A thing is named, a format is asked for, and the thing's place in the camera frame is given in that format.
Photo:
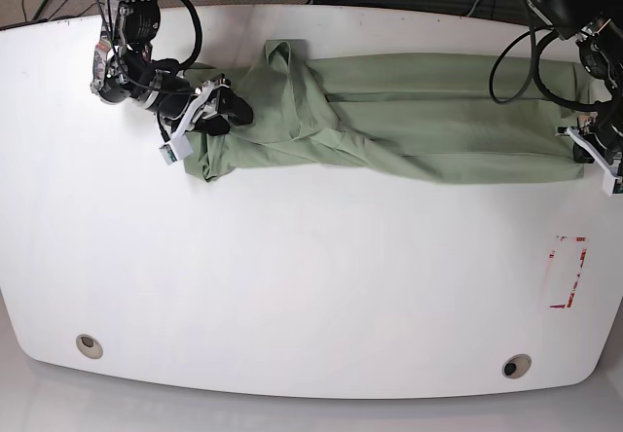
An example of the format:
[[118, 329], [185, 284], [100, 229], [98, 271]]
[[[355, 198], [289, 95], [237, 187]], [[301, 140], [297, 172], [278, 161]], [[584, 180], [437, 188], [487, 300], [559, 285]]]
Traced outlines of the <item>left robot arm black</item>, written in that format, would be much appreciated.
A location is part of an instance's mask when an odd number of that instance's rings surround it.
[[[544, 97], [589, 119], [568, 127], [577, 162], [593, 162], [622, 187], [622, 0], [520, 0], [529, 25], [532, 81]], [[608, 101], [582, 103], [550, 91], [540, 75], [540, 59], [555, 40], [574, 38], [581, 65], [605, 84]]]

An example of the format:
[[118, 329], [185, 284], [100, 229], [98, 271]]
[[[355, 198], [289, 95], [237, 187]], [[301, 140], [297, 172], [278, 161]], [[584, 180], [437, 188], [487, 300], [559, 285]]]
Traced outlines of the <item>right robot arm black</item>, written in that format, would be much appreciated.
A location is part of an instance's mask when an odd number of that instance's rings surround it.
[[199, 132], [221, 136], [233, 126], [253, 123], [252, 108], [219, 74], [206, 88], [183, 78], [202, 49], [202, 24], [190, 0], [179, 0], [189, 12], [194, 46], [184, 60], [153, 58], [152, 41], [161, 28], [158, 0], [106, 0], [97, 3], [101, 16], [99, 41], [92, 64], [91, 89], [102, 101], [119, 104], [131, 99], [152, 112], [163, 141], [176, 134]]

